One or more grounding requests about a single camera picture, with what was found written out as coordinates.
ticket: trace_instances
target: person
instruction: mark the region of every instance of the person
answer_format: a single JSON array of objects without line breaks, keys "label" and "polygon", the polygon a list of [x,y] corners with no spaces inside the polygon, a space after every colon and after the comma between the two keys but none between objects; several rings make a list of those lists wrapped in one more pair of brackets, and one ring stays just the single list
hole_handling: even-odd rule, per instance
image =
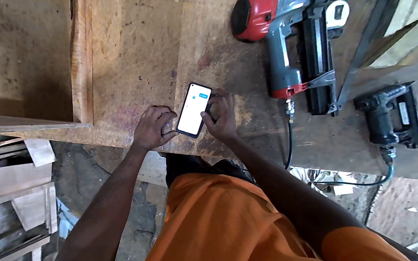
[{"label": "person", "polygon": [[[255,181],[234,164],[214,166],[167,154],[165,224],[147,260],[408,260],[332,200],[259,155],[236,133],[234,98],[213,91],[220,117],[202,112],[212,136],[227,145]],[[150,107],[123,162],[101,187],[56,260],[113,260],[146,153],[177,135],[161,131],[176,113]]]}]

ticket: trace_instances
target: black phone case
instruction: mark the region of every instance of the black phone case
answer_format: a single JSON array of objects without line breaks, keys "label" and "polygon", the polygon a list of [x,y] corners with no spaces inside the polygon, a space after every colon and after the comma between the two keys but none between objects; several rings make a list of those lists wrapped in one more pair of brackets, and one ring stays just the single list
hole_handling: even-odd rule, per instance
[{"label": "black phone case", "polygon": [[[197,133],[197,134],[191,134],[191,133],[188,133],[188,132],[185,132],[185,131],[182,131],[182,130],[179,130],[179,129],[178,129],[178,124],[180,123],[180,117],[182,116],[182,112],[183,112],[183,108],[184,108],[184,106],[185,106],[186,98],[188,98],[189,87],[190,87],[192,84],[199,85],[199,86],[202,86],[202,87],[204,87],[204,88],[208,88],[208,89],[210,89],[210,90],[211,90],[211,94],[210,94],[210,96],[209,96],[209,99],[211,99],[211,98],[212,98],[212,88],[210,88],[210,87],[208,87],[208,86],[204,86],[204,85],[199,84],[199,83],[194,83],[194,82],[189,83],[189,85],[188,85],[188,89],[187,89],[187,91],[186,91],[185,99],[183,100],[182,110],[180,111],[180,116],[178,116],[178,122],[177,122],[177,127],[175,128],[175,131],[176,131],[176,132],[178,132],[178,133],[182,133],[182,134],[184,134],[184,135],[186,135],[186,136],[188,136],[188,137],[191,137],[191,138],[193,138],[193,139],[196,139],[196,138],[198,138],[198,137],[199,137],[199,134],[200,134],[201,129],[202,129],[202,125],[204,124],[204,122],[202,121],[202,119],[201,119],[201,124],[200,124],[200,126],[199,126],[199,130],[198,130],[198,133]],[[210,107],[211,107],[211,104],[207,104],[207,105],[206,105],[206,110],[204,110],[204,111],[209,112]]]}]

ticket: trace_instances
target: smartphone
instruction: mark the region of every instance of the smartphone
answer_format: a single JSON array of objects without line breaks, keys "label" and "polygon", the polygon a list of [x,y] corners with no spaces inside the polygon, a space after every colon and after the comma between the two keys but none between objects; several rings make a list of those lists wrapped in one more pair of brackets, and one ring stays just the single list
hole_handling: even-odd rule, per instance
[{"label": "smartphone", "polygon": [[212,89],[197,83],[190,83],[178,118],[176,131],[197,138],[202,128],[202,111],[209,111]]}]

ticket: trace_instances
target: hand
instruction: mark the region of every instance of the hand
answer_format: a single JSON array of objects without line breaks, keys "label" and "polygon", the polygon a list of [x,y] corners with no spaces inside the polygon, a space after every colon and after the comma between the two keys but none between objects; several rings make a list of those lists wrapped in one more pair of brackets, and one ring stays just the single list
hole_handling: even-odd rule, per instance
[{"label": "hand", "polygon": [[222,142],[238,137],[236,133],[235,99],[233,95],[222,89],[213,90],[212,94],[216,96],[212,97],[208,103],[218,105],[220,117],[214,123],[206,112],[201,112],[202,120],[206,124],[209,133]]},{"label": "hand", "polygon": [[167,107],[150,106],[141,115],[133,135],[133,145],[150,151],[166,144],[167,141],[178,135],[176,131],[162,134],[164,125],[175,117],[177,117],[177,114]]}]

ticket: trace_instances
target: orange shirt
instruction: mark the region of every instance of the orange shirt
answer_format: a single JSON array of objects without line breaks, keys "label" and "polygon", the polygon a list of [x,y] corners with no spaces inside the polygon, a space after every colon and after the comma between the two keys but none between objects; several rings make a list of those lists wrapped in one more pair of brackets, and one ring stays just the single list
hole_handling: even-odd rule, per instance
[{"label": "orange shirt", "polygon": [[[322,243],[328,261],[407,261],[364,228],[339,228]],[[293,224],[251,183],[226,175],[190,173],[172,183],[165,225],[148,261],[319,259]]]}]

